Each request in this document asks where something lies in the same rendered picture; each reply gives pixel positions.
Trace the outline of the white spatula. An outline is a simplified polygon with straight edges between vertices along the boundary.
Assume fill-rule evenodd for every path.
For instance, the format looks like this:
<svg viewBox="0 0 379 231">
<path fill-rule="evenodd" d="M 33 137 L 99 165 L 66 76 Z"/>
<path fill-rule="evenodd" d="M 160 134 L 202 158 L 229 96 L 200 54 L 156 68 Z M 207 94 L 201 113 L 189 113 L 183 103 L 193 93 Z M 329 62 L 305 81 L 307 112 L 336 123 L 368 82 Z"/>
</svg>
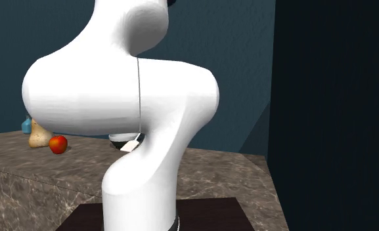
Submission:
<svg viewBox="0 0 379 231">
<path fill-rule="evenodd" d="M 132 152 L 140 144 L 139 142 L 140 136 L 141 136 L 141 133 L 138 133 L 137 136 L 133 140 L 128 141 L 124 146 L 120 148 L 120 150 L 122 152 Z"/>
</svg>

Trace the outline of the black bowl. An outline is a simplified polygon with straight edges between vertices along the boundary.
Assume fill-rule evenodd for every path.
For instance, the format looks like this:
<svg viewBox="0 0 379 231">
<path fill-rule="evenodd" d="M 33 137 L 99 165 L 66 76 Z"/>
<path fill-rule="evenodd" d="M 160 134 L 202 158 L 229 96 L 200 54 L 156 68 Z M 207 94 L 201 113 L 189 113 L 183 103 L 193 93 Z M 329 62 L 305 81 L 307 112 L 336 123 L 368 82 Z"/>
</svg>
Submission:
<svg viewBox="0 0 379 231">
<path fill-rule="evenodd" d="M 145 138 L 145 135 L 141 133 L 122 133 L 108 135 L 109 140 L 118 150 L 120 150 L 127 142 L 134 140 L 136 137 L 138 142 L 142 142 Z"/>
</svg>

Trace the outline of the dark robot stand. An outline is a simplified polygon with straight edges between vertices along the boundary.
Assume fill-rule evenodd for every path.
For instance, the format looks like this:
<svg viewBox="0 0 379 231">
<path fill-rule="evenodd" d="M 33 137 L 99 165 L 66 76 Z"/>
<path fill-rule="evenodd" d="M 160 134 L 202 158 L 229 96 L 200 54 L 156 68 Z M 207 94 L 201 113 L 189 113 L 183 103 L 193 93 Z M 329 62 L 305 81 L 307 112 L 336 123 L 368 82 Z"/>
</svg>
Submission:
<svg viewBox="0 0 379 231">
<path fill-rule="evenodd" d="M 168 231 L 255 231 L 236 198 L 179 199 Z M 103 231 L 102 204 L 79 205 L 56 231 Z"/>
</svg>

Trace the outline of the red apple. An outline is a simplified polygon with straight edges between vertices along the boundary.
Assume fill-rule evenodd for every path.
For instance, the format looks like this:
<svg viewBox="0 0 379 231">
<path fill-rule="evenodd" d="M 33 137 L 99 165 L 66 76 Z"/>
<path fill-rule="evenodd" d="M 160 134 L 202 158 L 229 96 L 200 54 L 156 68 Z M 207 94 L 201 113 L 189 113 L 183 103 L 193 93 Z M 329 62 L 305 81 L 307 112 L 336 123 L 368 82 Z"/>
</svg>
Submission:
<svg viewBox="0 0 379 231">
<path fill-rule="evenodd" d="M 68 147 L 67 139 L 62 136 L 54 136 L 49 140 L 49 148 L 54 154 L 63 154 Z"/>
</svg>

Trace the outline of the beige butternut squash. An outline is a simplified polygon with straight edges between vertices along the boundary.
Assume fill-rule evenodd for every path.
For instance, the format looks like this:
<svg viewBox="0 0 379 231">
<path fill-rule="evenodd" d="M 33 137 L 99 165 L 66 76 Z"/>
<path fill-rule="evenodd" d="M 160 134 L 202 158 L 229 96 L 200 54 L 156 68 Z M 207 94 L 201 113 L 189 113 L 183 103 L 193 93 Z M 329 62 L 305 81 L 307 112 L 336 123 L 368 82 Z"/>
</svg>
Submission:
<svg viewBox="0 0 379 231">
<path fill-rule="evenodd" d="M 30 148 L 43 148 L 49 146 L 49 141 L 54 137 L 54 133 L 44 129 L 35 119 L 31 122 L 32 130 L 28 139 Z"/>
</svg>

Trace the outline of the blue bottle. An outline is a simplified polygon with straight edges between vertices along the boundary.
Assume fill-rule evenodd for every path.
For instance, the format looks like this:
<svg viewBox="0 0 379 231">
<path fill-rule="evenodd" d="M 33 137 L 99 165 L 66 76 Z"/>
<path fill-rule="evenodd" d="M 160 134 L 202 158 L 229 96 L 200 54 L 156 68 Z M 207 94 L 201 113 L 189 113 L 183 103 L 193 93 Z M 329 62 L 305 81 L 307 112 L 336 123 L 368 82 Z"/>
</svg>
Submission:
<svg viewBox="0 0 379 231">
<path fill-rule="evenodd" d="M 30 115 L 26 116 L 25 121 L 21 124 L 22 132 L 26 135 L 32 132 L 32 118 Z"/>
</svg>

